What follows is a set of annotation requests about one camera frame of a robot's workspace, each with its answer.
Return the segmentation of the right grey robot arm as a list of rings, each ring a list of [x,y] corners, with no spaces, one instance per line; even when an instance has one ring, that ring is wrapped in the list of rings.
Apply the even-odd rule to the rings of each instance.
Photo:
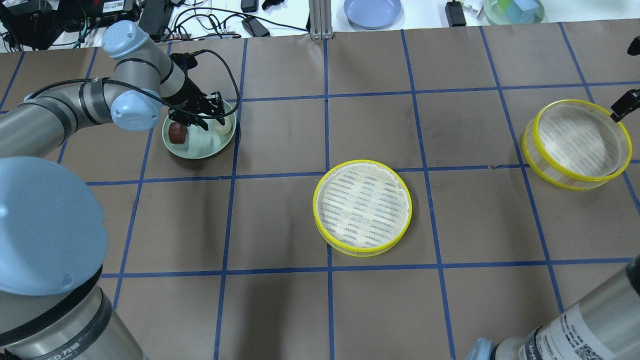
[[[528,123],[521,150],[547,183],[589,191],[619,176],[633,154],[622,119],[639,107],[630,89],[609,111],[578,99],[543,107]],[[526,337],[478,339],[469,360],[637,360],[640,334],[639,258]]]

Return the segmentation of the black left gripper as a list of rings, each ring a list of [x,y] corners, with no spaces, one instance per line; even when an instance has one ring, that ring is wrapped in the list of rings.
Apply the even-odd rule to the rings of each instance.
[[[220,126],[226,125],[224,114],[226,113],[225,103],[217,96],[208,98],[208,96],[192,82],[186,82],[175,94],[167,98],[167,102],[186,112],[197,114],[199,116],[185,115],[183,112],[176,111],[171,108],[169,110],[169,120],[179,125],[190,127],[200,127],[205,132],[210,130],[210,126],[201,114],[210,116],[215,119]]]

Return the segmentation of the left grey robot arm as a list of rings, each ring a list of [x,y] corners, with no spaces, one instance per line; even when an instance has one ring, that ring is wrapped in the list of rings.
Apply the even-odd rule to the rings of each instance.
[[[240,105],[189,78],[199,51],[167,54],[137,23],[102,37],[112,77],[62,80],[1,116],[1,358],[146,360],[99,285],[108,251],[105,214],[87,183],[47,155],[79,130],[114,124],[154,129],[162,106],[173,123],[220,137]]]

